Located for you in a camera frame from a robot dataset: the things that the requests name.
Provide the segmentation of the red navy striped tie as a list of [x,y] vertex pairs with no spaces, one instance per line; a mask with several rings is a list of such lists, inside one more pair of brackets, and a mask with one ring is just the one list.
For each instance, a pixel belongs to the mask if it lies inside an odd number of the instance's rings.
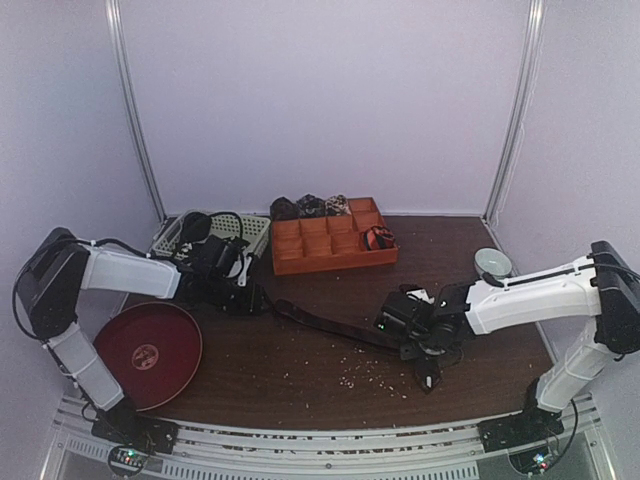
[[398,353],[400,347],[405,345],[385,333],[377,333],[363,327],[316,316],[287,300],[278,299],[274,303],[273,309],[280,316],[293,320],[304,326],[378,347],[383,347],[389,350],[397,350]]

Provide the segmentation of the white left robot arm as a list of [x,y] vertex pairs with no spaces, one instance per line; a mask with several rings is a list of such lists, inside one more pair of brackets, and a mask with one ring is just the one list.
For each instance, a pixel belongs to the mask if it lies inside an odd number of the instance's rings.
[[106,429],[133,444],[144,433],[135,414],[173,401],[200,368],[204,338],[189,306],[240,316],[265,309],[250,265],[237,244],[219,239],[175,257],[56,228],[17,273],[12,307],[23,332],[105,415]]

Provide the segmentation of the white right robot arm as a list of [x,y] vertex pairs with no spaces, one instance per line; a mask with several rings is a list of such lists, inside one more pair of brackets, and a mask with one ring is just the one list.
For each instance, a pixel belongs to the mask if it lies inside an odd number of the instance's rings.
[[430,393],[441,381],[438,359],[466,339],[525,324],[584,318],[564,358],[532,381],[513,419],[519,440],[535,440],[570,401],[612,362],[639,350],[639,274],[607,241],[559,267],[498,279],[450,284],[431,297],[403,289],[408,308],[401,339],[415,356],[417,383]]

